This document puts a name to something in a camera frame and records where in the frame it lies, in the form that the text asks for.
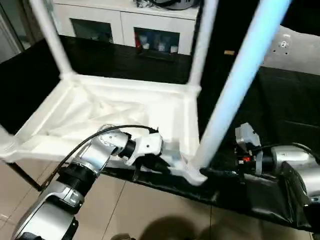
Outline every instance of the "white cabinet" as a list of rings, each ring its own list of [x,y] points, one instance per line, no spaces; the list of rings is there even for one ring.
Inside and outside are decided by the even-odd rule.
[[[55,4],[59,34],[124,44],[119,11]]]
[[[53,0],[59,34],[189,55],[198,9],[138,8],[132,0]]]
[[[179,54],[189,55],[191,52],[195,29],[193,20],[121,12],[121,21],[124,44],[127,46],[135,47],[136,35],[143,35],[153,38],[149,42],[150,48],[157,49],[157,46],[162,45],[161,48],[168,49],[177,45]]]

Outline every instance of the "red light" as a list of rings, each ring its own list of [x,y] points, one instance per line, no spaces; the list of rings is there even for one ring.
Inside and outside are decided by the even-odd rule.
[[[250,157],[249,157],[249,156],[244,156],[244,157],[242,158],[242,160],[243,160],[244,162],[250,162]]]

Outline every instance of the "black pole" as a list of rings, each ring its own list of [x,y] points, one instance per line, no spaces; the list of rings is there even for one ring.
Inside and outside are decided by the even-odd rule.
[[[33,188],[35,188],[38,192],[41,191],[41,187],[40,185],[33,180],[33,178],[31,176],[29,176],[18,164],[16,164],[15,162],[13,163],[7,163],[7,165],[13,170],[15,171],[17,174],[20,175],[20,177],[22,177],[28,184],[30,184]]]

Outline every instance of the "light blue pole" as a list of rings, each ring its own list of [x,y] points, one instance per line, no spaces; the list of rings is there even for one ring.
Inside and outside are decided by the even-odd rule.
[[[215,156],[290,3],[291,0],[260,0],[200,146],[192,160],[191,164],[196,169],[207,167]]]

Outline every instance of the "wall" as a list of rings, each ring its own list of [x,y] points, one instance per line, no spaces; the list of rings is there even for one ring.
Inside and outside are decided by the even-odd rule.
[[[320,75],[320,37],[280,26],[263,66]]]

